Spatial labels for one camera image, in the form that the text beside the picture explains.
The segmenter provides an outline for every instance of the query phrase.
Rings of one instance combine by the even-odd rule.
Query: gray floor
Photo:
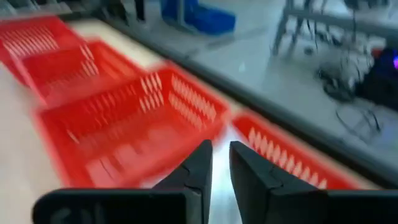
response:
[[[206,0],[212,6],[234,12],[237,15],[236,30],[221,37],[190,34],[165,24],[160,18],[159,2],[147,1],[146,32],[171,49],[192,60],[222,73],[225,78],[252,90],[255,94],[272,100],[286,110],[296,114],[313,125],[339,137],[347,144],[360,147],[364,152],[380,158],[398,169],[398,114],[370,102],[357,101],[353,105],[339,105],[327,97],[319,80],[314,78],[315,70],[325,62],[338,63],[344,52],[329,46],[319,45],[318,51],[307,56],[303,50],[312,41],[300,40],[290,56],[286,37],[277,57],[271,55],[276,27],[285,1],[282,0]],[[339,0],[331,0],[328,10],[348,15]],[[366,70],[367,63],[360,57],[359,68]],[[356,75],[354,68],[347,69],[348,75]],[[380,133],[361,121],[361,111],[374,111],[381,125]],[[350,134],[336,117],[338,110],[342,120],[355,128],[367,143]]]

